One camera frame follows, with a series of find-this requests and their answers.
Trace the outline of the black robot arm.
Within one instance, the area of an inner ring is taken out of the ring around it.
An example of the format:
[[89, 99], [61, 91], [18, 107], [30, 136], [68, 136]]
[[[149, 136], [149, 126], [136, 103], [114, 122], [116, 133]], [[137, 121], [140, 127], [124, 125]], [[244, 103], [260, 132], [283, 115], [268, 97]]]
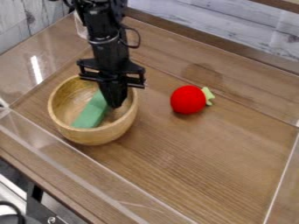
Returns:
[[140, 46], [140, 34], [121, 23], [126, 0], [62, 0], [77, 12], [86, 27], [93, 57], [78, 59], [78, 77], [94, 81], [106, 101], [116, 109], [126, 99], [129, 88], [145, 87], [145, 69], [129, 59], [129, 48]]

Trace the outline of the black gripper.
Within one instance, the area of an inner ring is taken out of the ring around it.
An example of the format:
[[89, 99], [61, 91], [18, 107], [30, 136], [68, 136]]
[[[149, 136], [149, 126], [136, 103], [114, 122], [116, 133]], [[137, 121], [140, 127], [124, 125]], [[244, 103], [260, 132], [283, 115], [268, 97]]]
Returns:
[[[130, 88], [145, 87], [145, 69], [133, 63], [129, 59], [116, 68], [105, 69], [98, 66], [94, 59], [78, 59], [78, 77], [85, 81], [98, 82], [98, 89], [105, 98], [106, 105], [118, 108], [126, 99], [126, 86]], [[114, 98], [112, 83], [105, 81], [117, 81], [124, 79], [124, 82], [114, 84]]]

